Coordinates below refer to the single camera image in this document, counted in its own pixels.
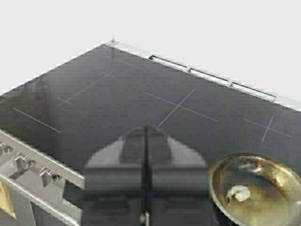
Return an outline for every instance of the white background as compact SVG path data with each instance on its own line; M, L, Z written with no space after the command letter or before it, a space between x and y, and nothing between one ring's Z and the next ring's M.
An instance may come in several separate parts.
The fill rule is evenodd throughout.
M115 37L301 101L300 1L2 1L0 93Z

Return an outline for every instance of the vent slot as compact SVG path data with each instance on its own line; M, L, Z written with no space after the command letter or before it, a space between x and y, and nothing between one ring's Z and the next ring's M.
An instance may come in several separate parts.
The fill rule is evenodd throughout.
M211 74L208 74L208 73L205 73L205 72L200 72L200 71L197 71L197 70L194 70L194 69L190 69L189 72L196 75L196 76L198 76L198 77L208 79L208 80L211 80L211 81L214 81L214 82L218 82L218 83L221 83L223 85L227 85L229 83L229 81L227 79L222 79L222 78L219 78L217 76L214 76L214 75L211 75Z
M149 59L153 60L153 61L156 61L160 64L166 65L166 66L170 66L170 67L173 67L173 68L176 68L176 69L180 69L182 71L184 71L186 69L186 66L171 62L169 60L164 60L164 59L156 57L156 56L151 56Z
M249 94L252 94L252 95L267 99L267 100L270 100L270 101L274 101L275 98L276 98L275 96L273 96L271 94L264 93L264 92L261 92L261 91L255 90L255 89L251 89L247 86L242 86L242 85L239 85L237 83L232 83L231 87L233 87L235 89L238 89L238 90L241 90L245 93L249 93Z

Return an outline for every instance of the metal edge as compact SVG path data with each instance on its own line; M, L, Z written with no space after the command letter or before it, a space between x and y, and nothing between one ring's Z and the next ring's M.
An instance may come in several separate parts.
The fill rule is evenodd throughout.
M11 178L7 177L4 174L0 174L0 179L3 181L7 186L11 187L13 190L21 194L23 197L26 199L30 200L37 206L41 207L43 210L51 214L52 216L56 217L63 223L65 223L68 226L80 226L79 222L77 222L75 219L70 217L69 215L65 214L64 212L58 211L53 207L51 204L46 202L45 200L37 197L35 194L32 192L28 191L25 187L22 185L18 184Z
M179 70L179 71L183 71L183 72L185 72L185 73L188 73L188 74L191 74L191 75L194 75L194 76L197 76L197 75L191 73L191 72L190 72L191 69L192 69L192 70L195 70L195 71L199 71L199 72L204 73L204 74L211 75L211 76L213 76L213 77L220 78L220 79L222 79L222 80L226 79L226 80L229 81L229 83L228 83L227 85L225 85L225 84L223 84L223 83L216 82L216 81L213 81L213 82L215 82L215 83L217 83L217 84L221 84L221 85L226 86L226 87L229 87L229 88L231 88L231 89L236 89L236 88L232 87L231 85L232 85L232 83L237 83L238 85L245 86L245 87L247 87L247 88L257 90L257 91L259 91L259 92L261 92L261 93L265 93L265 94L268 94L268 95L271 95L271 96L275 96L275 99L274 99L274 100L268 100L268 99L262 98L261 96L254 95L254 94L249 93L249 92L245 92L245 91L243 91L243 90L241 90L241 89L236 89L236 90L238 90L238 91L240 91L240 92L244 92L244 93L247 93L247 94L249 94L249 95L251 95L251 96L258 97L258 98L261 98L261 99L263 99L263 100L266 100L266 101L270 101L270 102L272 102L272 103L275 103L275 104L277 104L277 105L282 105L282 106L284 106L284 107L291 108L291 109L293 109L293 110L296 110L296 111L298 111L298 112L301 112L301 102L296 101L296 100L293 100L293 99L286 98L286 97L281 96L281 95L278 95L278 94L275 93L275 92L270 92L270 91L267 91L267 90L263 90L263 89L261 89L261 88L259 88L259 87L251 86L251 85L249 85L249 84L247 84L247 83L243 83L243 82L240 82L240 81L235 80L235 79L227 78L227 77L224 77L224 76L215 74L215 73L213 73L213 72L209 72L209 71L203 70L203 69L201 69L201 68L198 68L198 67L194 67L194 66L188 65L188 64L183 63L183 62L181 62L181 61L173 60L173 59L171 59L171 58L169 58L169 57L166 57L166 56L161 56L161 55L156 54L156 53L150 53L150 52L147 52L147 51L144 51L144 50L140 50L140 49L138 49L138 48L129 46L129 45L124 44L124 43L121 43L121 42L117 42L117 41L115 41L115 40L109 41L109 42L107 42L107 43L105 43L105 44L108 45L108 46L110 46L110 47L117 48L117 49L119 49L119 50L122 50L122 51L125 51L125 52L128 52L128 53L137 55L137 56L139 56L139 57L142 57L142 58L145 58L145 59L148 59L148 60L151 60L151 59L150 59L151 56L155 56L155 57L164 59L164 60L166 60L166 61L170 61L170 62L172 62L172 63L178 64L178 65L182 65L182 66L185 67L184 70L181 70L181 69L176 68L176 67L172 67L172 68L175 68L175 69L177 69L177 70Z
M64 179L84 189L85 178L83 175L71 170L69 167L40 152L38 149L29 146L25 142L17 139L2 129L0 129L0 140L18 152L28 156L30 159L59 174Z

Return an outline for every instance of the induction cooktop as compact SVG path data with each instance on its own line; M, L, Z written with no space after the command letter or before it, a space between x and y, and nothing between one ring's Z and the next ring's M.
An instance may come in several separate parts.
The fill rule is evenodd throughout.
M65 199L80 208L75 200L88 159L142 125L197 150L206 166L227 154L256 153L301 173L299 108L110 41L3 94L0 141L59 175L67 182ZM198 204L203 225L215 225L206 203Z

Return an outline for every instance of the black glass cooktop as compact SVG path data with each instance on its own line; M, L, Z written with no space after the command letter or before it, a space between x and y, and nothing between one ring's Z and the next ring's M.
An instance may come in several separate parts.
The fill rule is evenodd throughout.
M290 108L101 45L0 98L0 128L82 173L132 128L158 127L207 166L258 153L301 173L301 114ZM215 224L208 198L204 225Z

